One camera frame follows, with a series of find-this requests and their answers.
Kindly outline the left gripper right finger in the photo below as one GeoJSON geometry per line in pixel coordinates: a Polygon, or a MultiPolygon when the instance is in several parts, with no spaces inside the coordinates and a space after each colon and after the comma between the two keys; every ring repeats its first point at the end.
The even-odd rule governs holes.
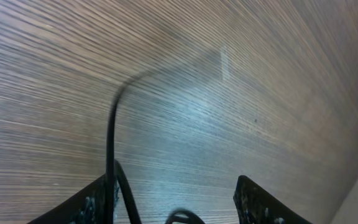
{"type": "Polygon", "coordinates": [[[311,224],[246,175],[238,177],[233,200],[240,224],[311,224]]]}

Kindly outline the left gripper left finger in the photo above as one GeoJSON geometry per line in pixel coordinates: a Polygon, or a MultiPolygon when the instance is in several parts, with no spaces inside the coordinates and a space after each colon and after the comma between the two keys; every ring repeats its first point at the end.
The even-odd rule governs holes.
{"type": "Polygon", "coordinates": [[[49,212],[30,221],[30,224],[87,224],[113,223],[114,209],[107,209],[106,202],[119,200],[119,182],[114,176],[114,193],[107,195],[109,188],[102,175],[72,197],[51,209],[49,212]]]}

